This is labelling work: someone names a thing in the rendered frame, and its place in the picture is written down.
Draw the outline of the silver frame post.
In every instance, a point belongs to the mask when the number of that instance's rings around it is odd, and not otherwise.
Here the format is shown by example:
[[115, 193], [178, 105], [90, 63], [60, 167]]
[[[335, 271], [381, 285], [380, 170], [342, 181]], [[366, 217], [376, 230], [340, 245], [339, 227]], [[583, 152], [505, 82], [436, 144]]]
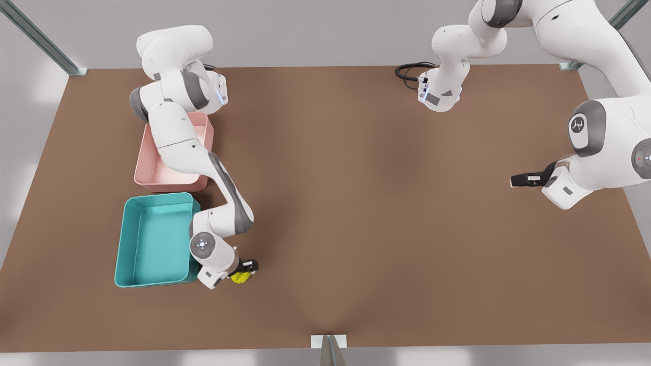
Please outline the silver frame post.
[[347, 335], [312, 335], [311, 348], [318, 348], [319, 366], [347, 366], [342, 348], [348, 347]]
[[87, 69], [80, 68], [72, 62], [11, 0], [0, 0], [0, 13], [44, 51], [68, 76], [86, 76]]
[[626, 0], [610, 19], [601, 19], [598, 9], [589, 13], [586, 8], [572, 20], [576, 24], [570, 28], [578, 31], [576, 36], [571, 37], [579, 42], [579, 46], [576, 47], [575, 54], [565, 56], [567, 62], [559, 63], [560, 69], [578, 70], [582, 65], [599, 69], [607, 55], [615, 55], [617, 51], [623, 55], [628, 49], [620, 30], [648, 2], [649, 0]]

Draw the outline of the pink plastic tray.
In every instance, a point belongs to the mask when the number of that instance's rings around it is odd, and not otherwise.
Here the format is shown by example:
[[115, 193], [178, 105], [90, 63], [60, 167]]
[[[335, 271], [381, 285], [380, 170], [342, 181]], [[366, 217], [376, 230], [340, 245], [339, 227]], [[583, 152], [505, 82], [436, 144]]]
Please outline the pink plastic tray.
[[[212, 150], [214, 128], [205, 113], [189, 113], [200, 143]], [[145, 125], [133, 180], [153, 193], [201, 192], [209, 182], [207, 176], [179, 173], [167, 167], [156, 149], [151, 128]]]

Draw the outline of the teal plastic tray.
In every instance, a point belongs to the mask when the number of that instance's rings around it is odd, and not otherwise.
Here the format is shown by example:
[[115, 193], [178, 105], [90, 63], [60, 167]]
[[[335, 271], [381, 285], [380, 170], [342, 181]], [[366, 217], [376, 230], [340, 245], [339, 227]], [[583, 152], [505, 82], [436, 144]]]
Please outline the teal plastic tray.
[[200, 205], [186, 192], [132, 197], [124, 204], [114, 283], [144, 288], [191, 283], [198, 262], [189, 225]]

